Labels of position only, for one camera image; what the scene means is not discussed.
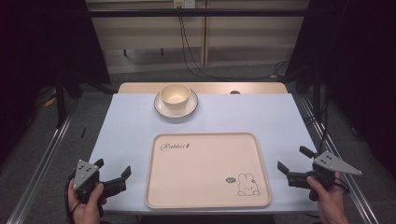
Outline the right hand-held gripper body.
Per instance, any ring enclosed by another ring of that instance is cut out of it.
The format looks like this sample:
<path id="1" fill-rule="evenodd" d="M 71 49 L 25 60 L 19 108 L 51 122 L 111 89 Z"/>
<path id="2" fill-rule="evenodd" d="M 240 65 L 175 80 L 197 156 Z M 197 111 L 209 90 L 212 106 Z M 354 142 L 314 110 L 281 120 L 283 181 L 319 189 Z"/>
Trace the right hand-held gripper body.
<path id="1" fill-rule="evenodd" d="M 318 194 L 310 187 L 306 179 L 309 176 L 314 177 L 325 189 L 330 189 L 336 186 L 335 173 L 346 173 L 351 175 L 362 175 L 362 171 L 353 167 L 349 163 L 336 157 L 329 151 L 318 153 L 316 158 L 313 158 L 312 171 L 306 173 L 289 172 L 287 180 L 290 187 L 309 189 L 309 199 L 313 202 L 318 200 Z"/>

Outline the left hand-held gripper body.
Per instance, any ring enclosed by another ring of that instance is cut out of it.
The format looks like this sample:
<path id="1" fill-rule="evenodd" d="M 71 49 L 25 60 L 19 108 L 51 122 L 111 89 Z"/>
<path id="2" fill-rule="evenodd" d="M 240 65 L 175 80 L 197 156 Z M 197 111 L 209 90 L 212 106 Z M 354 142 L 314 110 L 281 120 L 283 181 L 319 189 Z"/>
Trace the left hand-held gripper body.
<path id="1" fill-rule="evenodd" d="M 99 169 L 94 166 L 94 163 L 78 161 L 73 190 L 81 203 L 86 204 L 89 201 L 93 190 L 100 183 Z"/>

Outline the person's left hand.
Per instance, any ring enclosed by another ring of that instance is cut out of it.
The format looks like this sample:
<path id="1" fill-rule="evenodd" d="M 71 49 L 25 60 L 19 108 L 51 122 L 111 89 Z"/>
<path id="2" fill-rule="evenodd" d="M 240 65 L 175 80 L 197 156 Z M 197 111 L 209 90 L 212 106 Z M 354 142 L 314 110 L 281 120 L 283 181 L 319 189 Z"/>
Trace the person's left hand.
<path id="1" fill-rule="evenodd" d="M 106 204 L 106 199 L 102 199 L 104 185 L 98 184 L 89 198 L 87 203 L 81 203 L 74 190 L 74 180 L 68 184 L 68 211 L 71 214 L 74 224 L 100 224 L 101 218 L 98 210 L 98 204 Z"/>

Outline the person's right hand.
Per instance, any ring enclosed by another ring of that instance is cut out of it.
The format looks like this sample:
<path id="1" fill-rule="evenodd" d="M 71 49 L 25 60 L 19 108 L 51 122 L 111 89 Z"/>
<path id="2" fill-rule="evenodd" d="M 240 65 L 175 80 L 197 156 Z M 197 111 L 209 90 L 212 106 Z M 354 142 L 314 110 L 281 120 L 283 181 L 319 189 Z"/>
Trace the person's right hand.
<path id="1" fill-rule="evenodd" d="M 345 190 L 339 186 L 326 190 L 312 176 L 309 176 L 306 181 L 318 194 L 318 215 L 321 223 L 349 224 L 344 207 Z"/>

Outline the black metal stand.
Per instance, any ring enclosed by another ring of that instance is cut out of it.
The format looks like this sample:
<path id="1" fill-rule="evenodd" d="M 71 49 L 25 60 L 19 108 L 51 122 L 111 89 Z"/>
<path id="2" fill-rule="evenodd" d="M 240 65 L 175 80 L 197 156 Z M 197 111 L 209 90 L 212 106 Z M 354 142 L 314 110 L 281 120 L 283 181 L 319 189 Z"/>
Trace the black metal stand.
<path id="1" fill-rule="evenodd" d="M 56 76 L 55 81 L 55 89 L 56 89 L 56 100 L 57 100 L 57 111 L 58 111 L 58 122 L 57 127 L 60 128 L 66 118 L 66 107 L 65 107 L 65 99 L 64 99 L 64 84 L 62 82 L 62 74 L 59 73 Z"/>
<path id="2" fill-rule="evenodd" d="M 315 116 L 316 124 L 318 126 L 318 134 L 319 134 L 318 153 L 321 153 L 324 143 L 324 137 L 326 136 L 326 128 L 323 124 L 323 119 L 322 119 L 321 71 L 319 65 L 317 65 L 315 68 L 315 78 L 313 84 L 313 108 L 314 108 L 314 116 Z"/>

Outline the white table mat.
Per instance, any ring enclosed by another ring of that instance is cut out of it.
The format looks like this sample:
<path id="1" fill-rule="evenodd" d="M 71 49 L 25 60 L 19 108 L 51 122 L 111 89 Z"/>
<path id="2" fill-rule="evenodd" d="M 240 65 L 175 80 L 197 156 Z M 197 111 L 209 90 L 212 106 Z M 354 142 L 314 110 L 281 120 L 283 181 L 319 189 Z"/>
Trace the white table mat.
<path id="1" fill-rule="evenodd" d="M 91 161 L 104 160 L 101 179 L 116 178 L 128 166 L 126 190 L 108 198 L 107 212 L 139 215 L 274 214 L 309 212 L 317 208 L 308 189 L 290 187 L 277 169 L 281 161 L 291 171 L 305 173 L 311 159 L 300 146 L 315 147 L 291 94 L 201 94 L 198 107 L 182 119 L 169 119 L 154 108 L 153 94 L 113 96 L 94 146 Z M 146 203 L 153 140 L 160 134 L 251 133 L 258 141 L 271 202 L 264 207 L 153 209 Z"/>

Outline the beige tray with rabbit print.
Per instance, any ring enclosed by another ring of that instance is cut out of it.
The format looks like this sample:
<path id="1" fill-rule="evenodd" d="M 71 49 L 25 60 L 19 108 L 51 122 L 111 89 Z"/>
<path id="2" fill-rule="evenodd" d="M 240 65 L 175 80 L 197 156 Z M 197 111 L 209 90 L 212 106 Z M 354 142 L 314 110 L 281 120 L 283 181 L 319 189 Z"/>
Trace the beige tray with rabbit print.
<path id="1" fill-rule="evenodd" d="M 270 202 L 261 150 L 253 134 L 160 134 L 153 140 L 148 207 L 243 208 Z"/>

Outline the yellow tape strip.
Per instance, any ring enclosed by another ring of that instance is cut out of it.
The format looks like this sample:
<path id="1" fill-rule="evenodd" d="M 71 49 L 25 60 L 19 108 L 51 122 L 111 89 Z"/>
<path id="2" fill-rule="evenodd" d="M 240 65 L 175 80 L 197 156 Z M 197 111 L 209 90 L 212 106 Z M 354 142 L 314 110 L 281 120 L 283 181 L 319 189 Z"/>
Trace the yellow tape strip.
<path id="1" fill-rule="evenodd" d="M 53 91 L 49 99 L 44 103 L 44 107 L 51 106 L 55 102 L 56 98 L 57 98 L 57 91 L 55 90 Z"/>

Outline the white plate with dark rim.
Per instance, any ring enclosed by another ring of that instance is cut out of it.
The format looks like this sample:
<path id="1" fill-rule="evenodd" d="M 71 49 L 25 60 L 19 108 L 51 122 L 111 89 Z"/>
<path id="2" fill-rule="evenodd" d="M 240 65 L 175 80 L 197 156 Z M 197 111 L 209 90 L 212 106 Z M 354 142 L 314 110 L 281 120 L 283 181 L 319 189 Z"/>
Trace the white plate with dark rim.
<path id="1" fill-rule="evenodd" d="M 191 96 L 187 102 L 187 104 L 180 109 L 173 109 L 167 106 L 160 97 L 160 94 L 157 94 L 154 99 L 154 108 L 155 110 L 162 115 L 163 117 L 169 119 L 182 119 L 190 114 L 192 114 L 196 108 L 198 107 L 198 96 L 194 91 L 191 91 Z"/>

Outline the cream bowl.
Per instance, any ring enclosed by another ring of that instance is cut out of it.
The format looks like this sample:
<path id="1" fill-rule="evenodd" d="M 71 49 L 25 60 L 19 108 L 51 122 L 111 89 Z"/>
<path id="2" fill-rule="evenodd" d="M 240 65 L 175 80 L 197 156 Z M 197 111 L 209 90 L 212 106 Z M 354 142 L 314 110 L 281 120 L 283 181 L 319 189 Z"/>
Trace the cream bowl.
<path id="1" fill-rule="evenodd" d="M 167 84 L 159 92 L 161 101 L 169 108 L 181 109 L 191 97 L 191 89 L 182 83 Z"/>

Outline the black curtain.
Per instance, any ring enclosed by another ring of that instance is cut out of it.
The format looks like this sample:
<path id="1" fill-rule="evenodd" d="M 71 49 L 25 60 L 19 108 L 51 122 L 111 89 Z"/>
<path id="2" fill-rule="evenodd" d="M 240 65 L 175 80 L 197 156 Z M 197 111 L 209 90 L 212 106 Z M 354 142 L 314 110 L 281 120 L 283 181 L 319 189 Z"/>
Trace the black curtain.
<path id="1" fill-rule="evenodd" d="M 308 0 L 286 72 L 325 85 L 396 178 L 396 0 Z"/>
<path id="2" fill-rule="evenodd" d="M 110 82 L 86 0 L 0 0 L 0 164 L 59 82 Z"/>

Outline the black horizontal bar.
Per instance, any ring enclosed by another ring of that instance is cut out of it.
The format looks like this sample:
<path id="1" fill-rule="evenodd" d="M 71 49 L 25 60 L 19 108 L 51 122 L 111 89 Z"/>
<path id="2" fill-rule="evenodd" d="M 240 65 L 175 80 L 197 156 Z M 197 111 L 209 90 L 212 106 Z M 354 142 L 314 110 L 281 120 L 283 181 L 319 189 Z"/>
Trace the black horizontal bar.
<path id="1" fill-rule="evenodd" d="M 89 15 L 104 17 L 304 17 L 314 15 L 306 9 L 93 9 Z"/>

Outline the aluminium rail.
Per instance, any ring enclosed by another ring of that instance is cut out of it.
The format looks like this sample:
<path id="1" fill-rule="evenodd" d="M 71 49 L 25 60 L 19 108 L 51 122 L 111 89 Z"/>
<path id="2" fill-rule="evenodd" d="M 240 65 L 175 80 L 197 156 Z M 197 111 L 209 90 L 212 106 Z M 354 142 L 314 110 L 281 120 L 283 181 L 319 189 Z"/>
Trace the aluminium rail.
<path id="1" fill-rule="evenodd" d="M 318 134 L 320 148 L 330 151 L 337 157 L 341 157 L 341 154 L 339 153 L 331 136 L 327 133 L 324 123 L 320 121 L 318 116 L 315 114 L 313 103 L 307 97 L 303 97 L 301 102 L 305 112 L 313 122 L 313 127 Z M 355 181 L 355 176 L 350 174 L 342 174 L 342 178 L 348 185 L 350 198 L 356 206 L 363 223 L 379 224 L 372 206 L 369 204 L 363 192 L 361 191 L 361 188 L 358 186 L 358 183 Z"/>
<path id="2" fill-rule="evenodd" d="M 71 119 L 76 113 L 77 107 L 78 101 L 75 101 L 73 104 L 71 104 L 71 107 L 66 112 L 65 118 L 61 122 L 61 125 L 55 129 L 54 134 L 51 137 L 39 164 L 35 168 L 35 172 L 31 175 L 27 187 L 11 212 L 10 217 L 7 220 L 7 224 L 23 224 L 25 221 L 35 197 L 42 186 L 43 180 L 46 177 L 53 158 L 57 153 L 59 145 L 64 139 L 64 135 L 68 130 Z"/>

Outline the white wall socket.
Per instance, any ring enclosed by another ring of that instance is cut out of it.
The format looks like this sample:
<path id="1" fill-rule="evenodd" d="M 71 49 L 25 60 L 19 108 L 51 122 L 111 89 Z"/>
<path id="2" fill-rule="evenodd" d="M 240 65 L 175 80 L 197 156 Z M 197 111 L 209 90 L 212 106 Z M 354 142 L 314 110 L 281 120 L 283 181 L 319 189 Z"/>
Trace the white wall socket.
<path id="1" fill-rule="evenodd" d="M 195 0 L 173 0 L 174 8 L 196 8 Z"/>

